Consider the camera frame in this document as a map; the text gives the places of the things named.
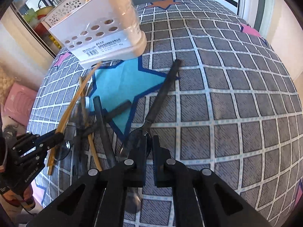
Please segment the black handled steel spoon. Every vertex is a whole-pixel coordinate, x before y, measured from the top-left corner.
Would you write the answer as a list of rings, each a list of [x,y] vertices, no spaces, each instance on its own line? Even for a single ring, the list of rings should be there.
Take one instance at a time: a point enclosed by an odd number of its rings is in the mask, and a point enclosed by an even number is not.
[[[119,152],[119,161],[127,159],[130,151],[132,149],[139,148],[141,141],[144,140],[145,138],[147,141],[146,156],[149,155],[149,153],[152,149],[151,125],[155,122],[156,117],[161,110],[161,107],[167,97],[170,87],[176,79],[176,75],[179,70],[179,67],[181,66],[181,63],[182,63],[181,59],[176,59],[173,62],[172,66],[163,82],[162,87],[158,91],[158,94],[157,94],[156,98],[154,99],[154,102],[152,103],[147,116],[145,117],[143,126],[133,130],[125,138],[124,142],[122,143],[121,149]]]

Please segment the pink box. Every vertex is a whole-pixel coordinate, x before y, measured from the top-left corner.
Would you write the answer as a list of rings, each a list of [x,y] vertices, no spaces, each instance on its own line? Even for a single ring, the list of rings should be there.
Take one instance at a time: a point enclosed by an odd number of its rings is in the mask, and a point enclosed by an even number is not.
[[[36,96],[36,91],[15,82],[6,99],[4,114],[26,127]]]

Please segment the grey checked star tablecloth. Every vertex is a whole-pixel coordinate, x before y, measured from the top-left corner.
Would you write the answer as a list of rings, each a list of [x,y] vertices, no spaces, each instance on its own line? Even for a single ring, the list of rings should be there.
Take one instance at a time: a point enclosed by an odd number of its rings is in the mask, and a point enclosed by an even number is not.
[[[148,114],[173,61],[182,65],[151,133],[191,169],[209,168],[271,225],[282,225],[302,186],[302,104],[270,44],[220,3],[171,0],[137,6],[142,56],[97,70],[86,92],[112,120],[116,154]]]

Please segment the white plastic utensil holder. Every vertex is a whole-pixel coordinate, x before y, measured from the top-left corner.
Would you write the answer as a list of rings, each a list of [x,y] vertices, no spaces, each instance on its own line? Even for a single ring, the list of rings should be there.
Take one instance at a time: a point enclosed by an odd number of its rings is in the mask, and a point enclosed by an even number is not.
[[[49,31],[84,69],[137,58],[147,44],[132,0],[89,0]]]

